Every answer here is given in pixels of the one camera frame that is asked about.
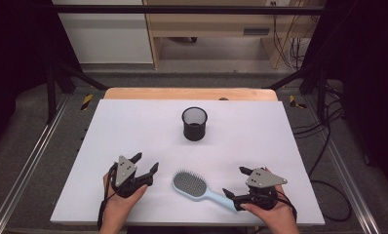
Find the floor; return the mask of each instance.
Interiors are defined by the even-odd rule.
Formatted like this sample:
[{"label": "floor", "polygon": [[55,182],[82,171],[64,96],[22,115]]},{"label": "floor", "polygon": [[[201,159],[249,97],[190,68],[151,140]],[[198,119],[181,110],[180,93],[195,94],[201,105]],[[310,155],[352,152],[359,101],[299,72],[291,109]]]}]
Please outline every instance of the floor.
[{"label": "floor", "polygon": [[[89,67],[87,73],[108,86],[123,87],[249,87],[261,88],[291,74],[294,68],[282,65],[272,69],[259,39],[213,39],[198,38],[192,43],[188,38],[168,38],[163,43],[159,67],[131,67],[124,72],[106,67]],[[92,111],[97,102],[91,103],[89,110],[79,111],[86,94],[92,93],[95,99],[103,97],[103,92],[75,80],[77,91],[66,105],[52,140],[46,142],[41,159],[35,162],[36,169],[25,175],[26,185],[21,188],[23,194],[14,197],[19,201],[13,204],[5,233],[95,233],[94,227],[66,227],[49,222],[55,201],[75,160],[81,137],[92,119]],[[285,104],[292,127],[301,127],[314,121],[314,115],[308,108],[290,105],[290,96],[296,103],[311,105],[312,96],[299,94],[299,80],[277,91],[279,99]],[[339,82],[330,81],[337,89]],[[22,94],[17,100],[17,111],[12,117],[8,130],[0,141],[0,208],[6,196],[12,191],[23,165],[31,160],[32,148],[42,134],[47,118],[46,87],[41,86]],[[332,125],[333,143],[339,148],[338,154],[351,172],[352,177],[365,199],[377,224],[379,232],[367,232],[359,223],[361,214],[352,214],[344,222],[327,220],[323,227],[302,227],[302,233],[388,233],[388,183],[378,168],[366,166],[362,158],[362,149],[351,134],[349,124],[342,118]],[[324,144],[322,133],[311,137],[297,137],[296,142],[302,159],[308,168],[314,164]],[[316,179],[326,180],[342,189],[341,178],[333,162],[333,150],[329,148],[319,168]],[[313,185],[318,194],[321,209],[330,215],[344,217],[348,210],[344,200],[337,193],[322,184]]]}]

